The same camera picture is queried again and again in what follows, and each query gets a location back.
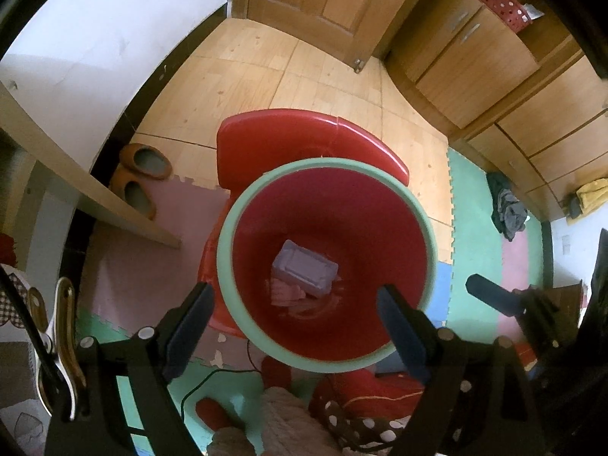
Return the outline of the pale purple box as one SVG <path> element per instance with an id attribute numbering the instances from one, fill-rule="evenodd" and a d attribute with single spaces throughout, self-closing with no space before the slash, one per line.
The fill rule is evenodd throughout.
<path id="1" fill-rule="evenodd" d="M 320 253 L 286 240 L 272 263 L 272 275 L 304 292 L 322 298 L 331 292 L 339 266 Z"/>

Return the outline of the colourful foam floor mat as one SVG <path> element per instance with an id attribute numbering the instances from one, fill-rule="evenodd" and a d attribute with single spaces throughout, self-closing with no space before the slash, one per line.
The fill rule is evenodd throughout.
<path id="1" fill-rule="evenodd" d="M 472 341 L 517 334 L 516 323 L 501 317 L 465 289 L 466 279 L 481 274 L 507 288 L 541 285 L 543 243 L 540 221 L 531 218 L 512 242 L 492 224 L 492 198 L 485 172 L 453 150 L 442 160 L 449 185 L 443 207 L 453 220 L 434 223 L 439 261 L 430 318 Z M 100 342 L 129 338 L 157 324 L 178 306 L 197 280 L 199 261 L 227 195 L 217 183 L 173 177 L 149 183 L 157 219 L 181 239 L 172 249 L 111 225 L 93 229 L 81 274 L 76 333 Z M 207 328 L 185 373 L 170 387 L 185 411 L 185 423 L 200 448 L 210 432 L 194 413 L 195 403 L 214 395 L 246 424 L 249 440 L 261 444 L 260 377 L 252 363 L 260 358 L 247 341 Z"/>

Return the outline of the metal clip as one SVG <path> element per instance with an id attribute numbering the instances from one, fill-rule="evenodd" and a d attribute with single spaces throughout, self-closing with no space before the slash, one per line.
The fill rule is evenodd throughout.
<path id="1" fill-rule="evenodd" d="M 40 292 L 31 287 L 27 294 L 28 310 L 42 342 L 46 358 L 54 369 L 48 373 L 38 353 L 35 353 L 35 388 L 49 415 L 62 401 L 62 416 L 74 421 L 78 410 L 78 394 L 87 388 L 86 377 L 76 358 L 75 341 L 76 291 L 71 281 L 62 277 L 55 285 L 52 317 L 46 314 Z"/>

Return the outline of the dark crumpled clothes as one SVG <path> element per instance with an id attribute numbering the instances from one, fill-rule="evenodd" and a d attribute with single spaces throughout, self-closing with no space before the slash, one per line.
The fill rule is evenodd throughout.
<path id="1" fill-rule="evenodd" d="M 524 232 L 529 211 L 512 191 L 509 179 L 501 172 L 486 174 L 492 196 L 492 223 L 509 242 L 517 233 Z"/>

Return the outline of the red polka dot slipper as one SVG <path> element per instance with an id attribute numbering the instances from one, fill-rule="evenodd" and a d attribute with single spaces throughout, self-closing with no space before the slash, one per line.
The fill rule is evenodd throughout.
<path id="1" fill-rule="evenodd" d="M 324 376 L 308 411 L 347 454 L 388 454 L 413 414 L 424 385 L 406 373 L 368 369 Z"/>

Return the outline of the yellow cloth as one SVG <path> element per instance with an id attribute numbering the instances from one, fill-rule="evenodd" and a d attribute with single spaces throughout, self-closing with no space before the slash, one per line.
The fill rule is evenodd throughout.
<path id="1" fill-rule="evenodd" d="M 585 218 L 592 212 L 600 209 L 608 200 L 608 179 L 599 178 L 579 187 L 570 197 L 567 209 L 567 222 L 574 222 Z"/>

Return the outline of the brown slipper lower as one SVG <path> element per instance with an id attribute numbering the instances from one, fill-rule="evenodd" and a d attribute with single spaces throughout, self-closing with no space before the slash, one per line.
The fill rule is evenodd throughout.
<path id="1" fill-rule="evenodd" d="M 157 206 L 155 206 L 149 191 L 131 171 L 124 167 L 117 168 L 110 180 L 109 188 L 116 196 L 147 219 L 155 219 Z"/>

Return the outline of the brown slipper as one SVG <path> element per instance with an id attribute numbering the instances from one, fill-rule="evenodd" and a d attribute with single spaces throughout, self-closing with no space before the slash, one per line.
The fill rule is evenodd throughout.
<path id="1" fill-rule="evenodd" d="M 131 171 L 124 167 L 117 168 L 110 180 L 109 188 L 116 196 L 147 219 L 155 219 L 157 206 L 155 206 L 149 191 Z"/>
<path id="2" fill-rule="evenodd" d="M 155 147 L 131 143 L 120 151 L 120 163 L 127 169 L 146 177 L 165 180 L 172 174 L 168 158 Z"/>

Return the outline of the red bin with green rim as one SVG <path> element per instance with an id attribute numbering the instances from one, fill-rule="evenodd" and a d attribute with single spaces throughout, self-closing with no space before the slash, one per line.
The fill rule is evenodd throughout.
<path id="1" fill-rule="evenodd" d="M 310 158 L 267 172 L 238 196 L 218 240 L 218 288 L 237 328 L 303 371 L 356 371 L 392 355 L 379 289 L 393 285 L 417 310 L 434 290 L 424 208 L 362 161 Z"/>

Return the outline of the wooden cabinet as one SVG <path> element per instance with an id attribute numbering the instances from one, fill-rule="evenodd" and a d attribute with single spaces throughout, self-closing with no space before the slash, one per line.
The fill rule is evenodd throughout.
<path id="1" fill-rule="evenodd" d="M 607 82 L 557 11 L 517 0 L 514 33 L 479 0 L 418 0 L 385 59 L 388 76 L 451 147 L 502 172 L 542 220 L 607 173 Z"/>

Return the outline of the brown slipper upper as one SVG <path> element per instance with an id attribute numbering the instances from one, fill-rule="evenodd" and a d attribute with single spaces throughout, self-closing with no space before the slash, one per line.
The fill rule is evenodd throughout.
<path id="1" fill-rule="evenodd" d="M 127 169 L 146 177 L 165 180 L 172 174 L 168 158 L 155 147 L 131 143 L 120 151 L 120 163 Z"/>

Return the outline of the beige desk board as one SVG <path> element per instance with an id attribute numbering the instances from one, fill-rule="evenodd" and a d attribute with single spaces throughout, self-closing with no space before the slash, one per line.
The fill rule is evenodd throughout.
<path id="1" fill-rule="evenodd" d="M 116 196 L 109 188 L 84 170 L 16 102 L 1 89 L 1 130 L 52 176 L 54 194 L 94 218 L 171 248 L 181 245 L 178 237 Z"/>

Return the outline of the red plastic stool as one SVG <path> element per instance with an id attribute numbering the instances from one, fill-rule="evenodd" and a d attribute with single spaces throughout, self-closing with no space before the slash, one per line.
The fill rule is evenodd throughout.
<path id="1" fill-rule="evenodd" d="M 379 168 L 404 185 L 410 180 L 408 167 L 388 145 L 339 116 L 271 108 L 224 119 L 217 131 L 217 177 L 229 197 L 204 245 L 198 270 L 198 278 L 214 290 L 210 326 L 222 334 L 243 336 L 223 302 L 217 279 L 217 245 L 223 223 L 238 196 L 254 181 L 306 158 L 347 158 Z"/>

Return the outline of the red perforated basket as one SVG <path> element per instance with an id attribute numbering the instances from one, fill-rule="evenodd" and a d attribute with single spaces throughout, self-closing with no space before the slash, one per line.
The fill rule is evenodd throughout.
<path id="1" fill-rule="evenodd" d="M 517 0 L 479 0 L 492 10 L 514 33 L 519 33 L 532 22 L 524 6 Z"/>

